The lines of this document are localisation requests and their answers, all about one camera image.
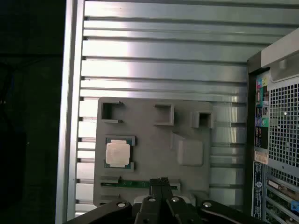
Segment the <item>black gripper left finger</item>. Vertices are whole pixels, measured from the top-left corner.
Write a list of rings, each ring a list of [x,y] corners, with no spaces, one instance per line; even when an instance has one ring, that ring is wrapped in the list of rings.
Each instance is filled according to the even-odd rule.
[[[149,196],[141,203],[131,204],[119,197],[81,216],[68,224],[157,224],[162,204],[161,178],[150,179]]]

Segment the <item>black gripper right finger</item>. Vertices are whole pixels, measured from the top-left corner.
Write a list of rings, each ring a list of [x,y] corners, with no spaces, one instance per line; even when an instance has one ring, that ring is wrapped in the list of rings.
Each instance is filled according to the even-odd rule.
[[[239,210],[212,200],[196,207],[174,196],[168,178],[161,178],[161,193],[176,224],[264,224],[265,222]]]

